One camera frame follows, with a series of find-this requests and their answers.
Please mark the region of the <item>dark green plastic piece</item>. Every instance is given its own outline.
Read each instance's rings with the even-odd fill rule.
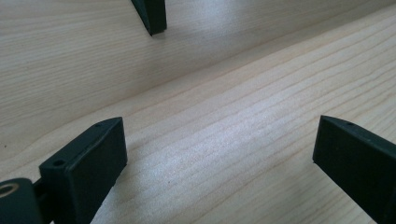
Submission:
[[[396,145],[322,116],[313,159],[373,220],[396,223]]]
[[[55,223],[91,223],[126,163],[122,118],[94,124],[44,161],[43,186],[59,205]]]
[[[150,35],[156,35],[166,30],[164,0],[132,0],[132,3]]]
[[[0,183],[1,224],[43,224],[32,181],[10,179]]]

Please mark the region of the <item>wooden table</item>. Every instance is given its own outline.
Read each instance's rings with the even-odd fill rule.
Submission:
[[[122,116],[92,223],[373,222],[312,162],[322,114],[396,142],[390,0],[0,0],[0,180]]]

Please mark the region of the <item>screw hole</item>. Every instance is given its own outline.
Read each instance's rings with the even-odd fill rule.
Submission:
[[[4,198],[18,189],[19,185],[15,183],[0,186],[0,198]]]
[[[53,163],[54,166],[62,166],[65,163],[64,160],[57,160]]]

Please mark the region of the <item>black plastic bracket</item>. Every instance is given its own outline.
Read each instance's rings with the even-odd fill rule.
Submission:
[[[132,0],[150,35],[166,30],[165,0]]]
[[[322,116],[313,160],[374,221],[396,223],[396,145]]]
[[[122,118],[94,124],[40,166],[0,183],[0,223],[90,223],[126,166]]]

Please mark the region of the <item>wood grain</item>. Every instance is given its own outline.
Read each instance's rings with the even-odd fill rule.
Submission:
[[[0,180],[123,116],[92,223],[373,222],[311,157],[321,114],[396,142],[393,3],[0,0]]]

